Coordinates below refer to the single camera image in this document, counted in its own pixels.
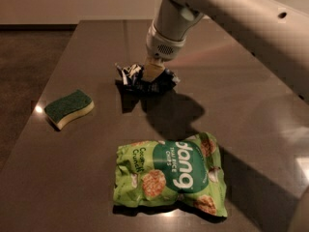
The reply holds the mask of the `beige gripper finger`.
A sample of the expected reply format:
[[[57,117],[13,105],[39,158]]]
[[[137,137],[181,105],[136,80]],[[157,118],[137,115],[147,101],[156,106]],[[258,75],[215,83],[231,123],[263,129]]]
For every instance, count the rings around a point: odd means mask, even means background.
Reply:
[[[153,82],[164,72],[164,70],[164,62],[161,59],[147,57],[143,68],[142,80]]]

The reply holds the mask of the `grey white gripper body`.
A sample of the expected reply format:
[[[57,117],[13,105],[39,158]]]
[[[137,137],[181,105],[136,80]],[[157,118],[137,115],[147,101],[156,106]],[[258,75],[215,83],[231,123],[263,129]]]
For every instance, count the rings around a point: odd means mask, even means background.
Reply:
[[[162,27],[153,20],[146,37],[148,55],[163,62],[175,59],[186,40],[183,23],[165,21]]]

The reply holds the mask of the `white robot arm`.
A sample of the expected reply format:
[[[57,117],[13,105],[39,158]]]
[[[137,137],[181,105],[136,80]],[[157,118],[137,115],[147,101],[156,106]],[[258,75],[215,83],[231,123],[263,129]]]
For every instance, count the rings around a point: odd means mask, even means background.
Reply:
[[[308,232],[308,194],[297,194],[308,145],[308,17],[274,0],[162,0],[146,38],[149,57],[171,61],[200,16],[211,18],[286,85],[263,84],[231,57],[195,64],[221,102],[230,200],[262,232]]]

